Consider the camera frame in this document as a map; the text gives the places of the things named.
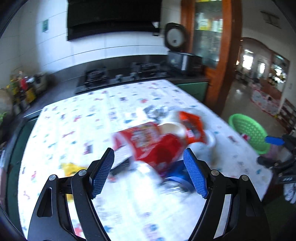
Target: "gas stove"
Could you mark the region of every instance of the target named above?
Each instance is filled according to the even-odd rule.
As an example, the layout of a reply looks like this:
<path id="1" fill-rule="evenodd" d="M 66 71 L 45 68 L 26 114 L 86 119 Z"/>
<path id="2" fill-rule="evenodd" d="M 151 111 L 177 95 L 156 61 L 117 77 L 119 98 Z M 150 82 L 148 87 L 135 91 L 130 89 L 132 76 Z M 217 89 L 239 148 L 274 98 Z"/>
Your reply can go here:
<path id="1" fill-rule="evenodd" d="M 161 70 L 160 64 L 155 63 L 132 63 L 130 68 L 123 69 L 125 74 L 112 75 L 112 72 L 114 73 L 106 68 L 85 72 L 85 75 L 80 77 L 75 93 L 131 81 L 171 77 Z"/>

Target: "blue object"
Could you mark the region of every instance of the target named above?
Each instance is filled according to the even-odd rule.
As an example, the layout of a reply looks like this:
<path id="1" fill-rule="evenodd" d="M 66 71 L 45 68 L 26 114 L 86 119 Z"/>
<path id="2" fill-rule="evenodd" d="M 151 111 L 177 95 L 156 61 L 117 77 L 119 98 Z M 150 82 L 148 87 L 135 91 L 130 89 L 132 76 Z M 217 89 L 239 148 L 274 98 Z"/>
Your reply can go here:
<path id="1" fill-rule="evenodd" d="M 111 231 L 111 227 L 108 227 L 107 225 L 105 225 L 104 226 L 104 229 L 105 229 L 105 231 L 107 232 L 107 233 L 110 233 L 110 231 Z"/>
<path id="2" fill-rule="evenodd" d="M 103 155 L 102 164 L 96 173 L 96 176 L 92 179 L 92 196 L 95 198 L 98 194 L 102 192 L 103 186 L 107 180 L 108 174 L 114 162 L 114 150 L 110 150 L 107 156 Z"/>
<path id="3" fill-rule="evenodd" d="M 165 175 L 164 181 L 178 182 L 190 192 L 194 192 L 195 190 L 183 160 L 174 161 L 171 164 L 170 169 Z"/>
<path id="4" fill-rule="evenodd" d="M 276 146 L 282 146 L 283 144 L 285 144 L 285 141 L 280 137 L 266 136 L 265 137 L 265 142 L 269 143 L 269 144 L 276 145 Z"/>
<path id="5" fill-rule="evenodd" d="M 185 149 L 184 151 L 183 159 L 196 192 L 200 194 L 203 198 L 206 198 L 209 193 L 207 190 L 206 179 L 200 171 L 198 165 L 195 163 L 194 158 L 190 155 L 187 149 Z"/>

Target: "red snack bag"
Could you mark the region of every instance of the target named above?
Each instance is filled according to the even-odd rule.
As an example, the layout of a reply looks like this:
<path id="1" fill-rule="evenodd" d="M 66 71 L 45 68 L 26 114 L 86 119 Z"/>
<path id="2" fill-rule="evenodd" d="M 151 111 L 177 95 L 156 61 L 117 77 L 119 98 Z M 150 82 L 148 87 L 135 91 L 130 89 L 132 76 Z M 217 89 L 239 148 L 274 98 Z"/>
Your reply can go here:
<path id="1" fill-rule="evenodd" d="M 200 117 L 197 115 L 193 115 L 184 111 L 179 112 L 180 120 L 182 124 L 186 127 L 186 142 L 187 144 L 191 144 L 194 142 L 203 142 L 205 141 L 205 132 L 202 128 L 202 122 Z"/>
<path id="2" fill-rule="evenodd" d="M 128 144 L 132 148 L 133 157 L 138 160 L 147 150 L 158 142 L 159 127 L 153 122 L 131 127 L 113 134 L 114 150 Z"/>
<path id="3" fill-rule="evenodd" d="M 164 176 L 171 162 L 176 161 L 184 146 L 181 140 L 174 134 L 168 133 L 160 136 L 157 143 L 152 145 L 138 160 L 152 166 L 160 176 Z"/>

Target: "yellow object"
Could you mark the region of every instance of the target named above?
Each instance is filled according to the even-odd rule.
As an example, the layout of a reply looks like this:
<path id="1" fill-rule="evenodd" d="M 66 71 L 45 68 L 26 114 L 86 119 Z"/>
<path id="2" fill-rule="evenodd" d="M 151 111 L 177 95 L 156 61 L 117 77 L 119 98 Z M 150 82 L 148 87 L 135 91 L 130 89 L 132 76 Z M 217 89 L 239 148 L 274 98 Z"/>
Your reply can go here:
<path id="1" fill-rule="evenodd" d="M 80 166 L 75 165 L 72 162 L 70 162 L 70 163 L 62 163 L 61 167 L 64 170 L 66 177 L 73 176 L 74 174 L 76 174 L 81 169 L 87 169 L 87 167 L 80 167 Z M 67 200 L 72 201 L 73 200 L 73 195 L 72 194 L 67 194 Z"/>
<path id="2" fill-rule="evenodd" d="M 26 100 L 28 103 L 31 103 L 33 100 L 36 99 L 36 95 L 34 94 L 33 88 L 30 88 L 26 91 Z"/>
<path id="3" fill-rule="evenodd" d="M 15 87 L 12 89 L 13 95 L 16 95 L 19 92 L 19 88 Z"/>

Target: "green cabinet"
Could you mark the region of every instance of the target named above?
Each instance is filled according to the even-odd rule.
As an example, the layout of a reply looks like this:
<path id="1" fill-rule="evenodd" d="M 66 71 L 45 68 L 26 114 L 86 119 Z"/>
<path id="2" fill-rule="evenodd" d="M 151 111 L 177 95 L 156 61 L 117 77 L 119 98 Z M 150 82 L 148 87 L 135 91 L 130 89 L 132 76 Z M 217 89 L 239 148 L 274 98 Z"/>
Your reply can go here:
<path id="1" fill-rule="evenodd" d="M 193 96 L 200 102 L 203 102 L 207 92 L 208 82 L 177 84 L 177 86 Z"/>

